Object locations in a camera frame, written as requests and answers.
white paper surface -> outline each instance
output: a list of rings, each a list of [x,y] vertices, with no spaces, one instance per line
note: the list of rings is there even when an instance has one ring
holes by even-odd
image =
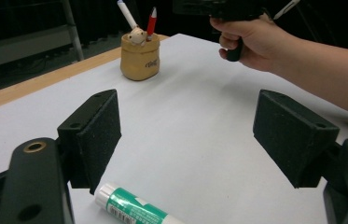
[[[12,150],[58,137],[90,96],[116,89],[122,137],[101,185],[115,182],[186,223],[327,223],[322,191],[293,189],[253,137],[260,89],[279,91],[341,128],[348,112],[269,73],[223,61],[219,45],[187,35],[161,41],[160,72],[135,82],[119,59],[0,106],[0,172]],[[120,223],[87,189],[71,189],[76,223]]]

glue stick label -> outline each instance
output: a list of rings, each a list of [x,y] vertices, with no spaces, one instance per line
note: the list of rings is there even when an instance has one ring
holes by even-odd
[[[109,197],[106,211],[126,224],[161,224],[168,215],[122,188]]]

red pen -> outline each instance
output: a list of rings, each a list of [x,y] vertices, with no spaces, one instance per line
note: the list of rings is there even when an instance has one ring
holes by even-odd
[[[147,39],[146,41],[150,41],[153,33],[154,33],[154,26],[156,25],[156,20],[157,20],[157,10],[155,7],[153,7],[153,11],[151,12],[149,16],[149,21],[147,25]]]

wooden table edge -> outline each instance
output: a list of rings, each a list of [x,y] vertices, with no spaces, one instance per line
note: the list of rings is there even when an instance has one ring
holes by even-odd
[[[159,37],[160,40],[164,40],[169,36],[159,35]],[[12,102],[35,91],[42,90],[50,85],[88,71],[104,63],[109,63],[113,60],[116,60],[120,56],[121,47],[111,49],[107,52],[98,54],[84,61],[59,68],[39,77],[34,77],[13,86],[4,88],[0,90],[0,105]]]

black handle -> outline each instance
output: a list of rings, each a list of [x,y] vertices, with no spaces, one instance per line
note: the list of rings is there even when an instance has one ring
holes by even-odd
[[[238,47],[236,49],[229,49],[227,51],[227,61],[238,62],[241,58],[241,51],[243,51],[244,42],[238,39]]]

